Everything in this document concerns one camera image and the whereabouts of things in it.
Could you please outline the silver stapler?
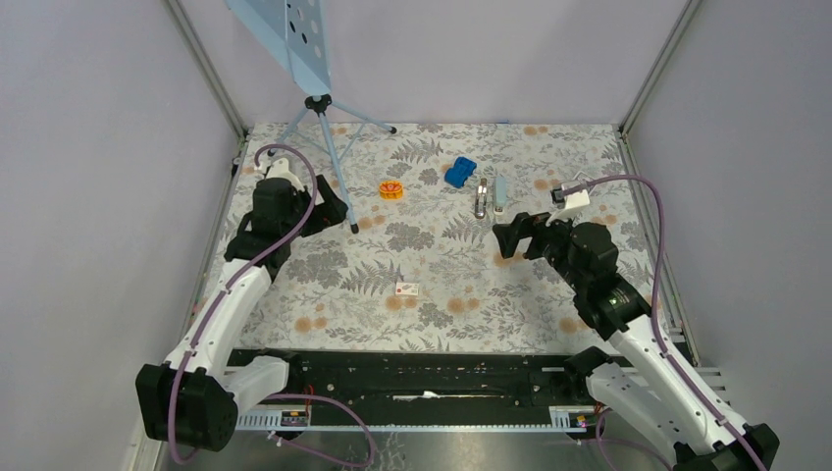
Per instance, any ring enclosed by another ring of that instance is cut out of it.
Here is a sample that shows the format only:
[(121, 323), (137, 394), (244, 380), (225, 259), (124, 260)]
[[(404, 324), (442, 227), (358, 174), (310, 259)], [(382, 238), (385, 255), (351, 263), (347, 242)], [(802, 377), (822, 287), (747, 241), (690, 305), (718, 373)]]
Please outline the silver stapler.
[(498, 175), (492, 180), (480, 178), (474, 203), (474, 217), (484, 219), (489, 211), (495, 216), (502, 216), (508, 202), (507, 179)]

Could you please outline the cardboard staple box sleeve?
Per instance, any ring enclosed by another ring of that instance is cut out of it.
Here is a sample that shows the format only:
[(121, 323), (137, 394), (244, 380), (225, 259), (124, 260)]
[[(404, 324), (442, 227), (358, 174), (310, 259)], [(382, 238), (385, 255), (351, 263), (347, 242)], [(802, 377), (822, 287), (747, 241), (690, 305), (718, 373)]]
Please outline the cardboard staple box sleeve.
[(410, 282), (397, 282), (395, 285), (395, 294), (399, 296), (418, 296), (420, 292), (420, 285)]

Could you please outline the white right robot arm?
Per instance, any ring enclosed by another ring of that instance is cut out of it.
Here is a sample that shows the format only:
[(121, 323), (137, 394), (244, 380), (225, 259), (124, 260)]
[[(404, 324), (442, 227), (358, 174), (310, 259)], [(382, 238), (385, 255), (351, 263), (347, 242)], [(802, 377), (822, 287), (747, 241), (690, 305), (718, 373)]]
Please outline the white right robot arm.
[(672, 470), (770, 469), (777, 435), (737, 413), (653, 324), (644, 297), (618, 272), (618, 249), (606, 226), (520, 213), (494, 225), (493, 233), (504, 258), (527, 239), (525, 258), (545, 259), (574, 290), (580, 318), (647, 383), (637, 385), (609, 355), (589, 347), (567, 362), (562, 388), (568, 399), (610, 407)]

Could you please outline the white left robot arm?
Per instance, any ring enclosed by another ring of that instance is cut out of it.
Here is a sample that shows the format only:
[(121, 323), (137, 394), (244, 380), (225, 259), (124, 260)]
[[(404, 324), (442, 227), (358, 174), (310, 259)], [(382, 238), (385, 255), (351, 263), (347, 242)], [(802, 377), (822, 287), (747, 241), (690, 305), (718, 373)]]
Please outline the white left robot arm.
[(257, 357), (225, 378), (243, 324), (291, 254), (291, 242), (340, 224), (347, 206), (323, 176), (310, 189), (296, 178), (266, 178), (228, 242), (221, 278), (180, 343), (159, 365), (145, 364), (135, 386), (146, 436), (220, 451), (238, 417), (271, 394), (301, 397), (304, 378), (281, 359)]

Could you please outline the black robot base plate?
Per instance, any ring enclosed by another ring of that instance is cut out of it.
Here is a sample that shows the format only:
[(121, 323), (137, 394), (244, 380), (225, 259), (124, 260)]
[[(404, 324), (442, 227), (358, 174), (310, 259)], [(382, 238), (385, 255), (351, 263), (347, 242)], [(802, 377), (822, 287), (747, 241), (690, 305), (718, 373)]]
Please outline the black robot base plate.
[(533, 427), (554, 406), (598, 407), (571, 355), (263, 348), (236, 349), (228, 365), (257, 356), (288, 363), (288, 392), (333, 398), (372, 427)]

